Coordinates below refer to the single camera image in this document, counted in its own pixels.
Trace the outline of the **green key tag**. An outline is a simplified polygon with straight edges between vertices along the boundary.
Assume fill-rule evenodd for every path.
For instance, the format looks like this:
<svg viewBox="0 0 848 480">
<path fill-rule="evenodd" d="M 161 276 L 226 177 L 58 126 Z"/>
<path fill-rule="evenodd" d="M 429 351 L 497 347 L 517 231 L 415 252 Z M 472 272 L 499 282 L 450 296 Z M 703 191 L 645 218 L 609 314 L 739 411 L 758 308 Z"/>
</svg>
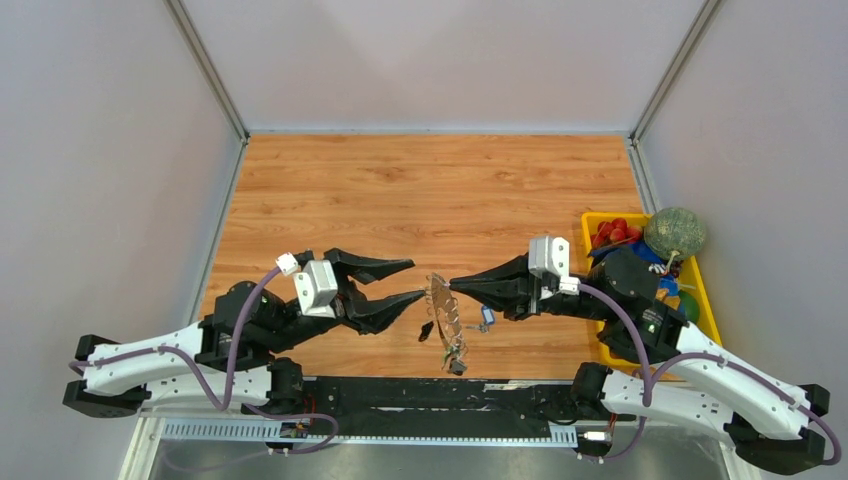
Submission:
<svg viewBox="0 0 848 480">
<path fill-rule="evenodd" d="M 449 343 L 445 349 L 444 362 L 460 359 L 463 355 L 464 346 L 462 344 Z"/>
</svg>

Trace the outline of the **black white key tag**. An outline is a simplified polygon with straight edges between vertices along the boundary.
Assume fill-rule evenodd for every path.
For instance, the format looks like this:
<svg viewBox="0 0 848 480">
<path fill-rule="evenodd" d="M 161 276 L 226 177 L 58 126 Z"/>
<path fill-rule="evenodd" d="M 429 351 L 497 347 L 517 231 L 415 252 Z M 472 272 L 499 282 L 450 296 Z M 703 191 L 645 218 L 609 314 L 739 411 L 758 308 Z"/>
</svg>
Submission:
<svg viewBox="0 0 848 480">
<path fill-rule="evenodd" d="M 450 357 L 446 363 L 446 371 L 455 376 L 463 376 L 467 371 L 467 365 L 460 358 Z"/>
</svg>

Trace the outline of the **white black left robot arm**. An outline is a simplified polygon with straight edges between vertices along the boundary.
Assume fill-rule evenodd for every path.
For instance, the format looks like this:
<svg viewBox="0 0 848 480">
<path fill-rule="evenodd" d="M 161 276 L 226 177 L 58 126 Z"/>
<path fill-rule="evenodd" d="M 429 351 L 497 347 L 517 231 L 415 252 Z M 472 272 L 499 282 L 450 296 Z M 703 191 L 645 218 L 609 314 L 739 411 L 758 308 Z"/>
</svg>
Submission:
<svg viewBox="0 0 848 480">
<path fill-rule="evenodd" d="M 424 291 L 372 300 L 359 288 L 413 265 L 338 248 L 321 258 L 285 253 L 259 281 L 234 284 L 212 313 L 182 329 L 131 343 L 80 337 L 69 364 L 78 377 L 62 403 L 99 419 L 203 400 L 218 411 L 308 413 L 302 367 L 284 352 L 336 327 L 360 335 L 388 329 Z"/>
</svg>

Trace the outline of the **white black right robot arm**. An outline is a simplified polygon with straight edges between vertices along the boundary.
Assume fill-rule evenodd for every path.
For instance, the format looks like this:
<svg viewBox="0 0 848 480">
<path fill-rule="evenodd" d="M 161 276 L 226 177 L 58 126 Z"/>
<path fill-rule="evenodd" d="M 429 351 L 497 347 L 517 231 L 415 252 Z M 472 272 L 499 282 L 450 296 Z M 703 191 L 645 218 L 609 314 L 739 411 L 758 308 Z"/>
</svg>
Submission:
<svg viewBox="0 0 848 480">
<path fill-rule="evenodd" d="M 639 375 L 581 364 L 569 392 L 584 417 L 605 411 L 674 423 L 778 475 L 841 461 L 840 441 L 825 422 L 826 388 L 783 382 L 725 350 L 657 298 L 658 275 L 629 248 L 599 255 L 584 275 L 567 272 L 563 261 L 561 241 L 546 238 L 448 286 L 513 321 L 550 314 L 601 322 L 600 341 Z"/>
</svg>

